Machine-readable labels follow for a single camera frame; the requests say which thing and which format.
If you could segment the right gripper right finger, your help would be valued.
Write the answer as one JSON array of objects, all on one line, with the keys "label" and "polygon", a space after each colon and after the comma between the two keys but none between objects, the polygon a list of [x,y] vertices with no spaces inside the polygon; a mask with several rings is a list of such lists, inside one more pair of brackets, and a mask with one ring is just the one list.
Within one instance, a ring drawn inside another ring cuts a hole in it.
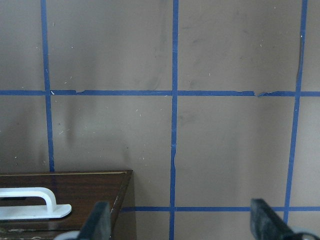
[{"label": "right gripper right finger", "polygon": [[255,240],[285,240],[293,231],[261,198],[250,201],[250,231]]}]

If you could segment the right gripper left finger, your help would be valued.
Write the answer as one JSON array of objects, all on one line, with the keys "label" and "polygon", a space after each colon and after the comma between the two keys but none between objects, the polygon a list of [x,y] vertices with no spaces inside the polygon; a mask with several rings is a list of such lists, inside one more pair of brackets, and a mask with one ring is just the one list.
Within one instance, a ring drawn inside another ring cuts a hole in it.
[{"label": "right gripper left finger", "polygon": [[77,235],[77,240],[109,240],[111,236],[111,213],[107,201],[94,205],[86,222]]}]

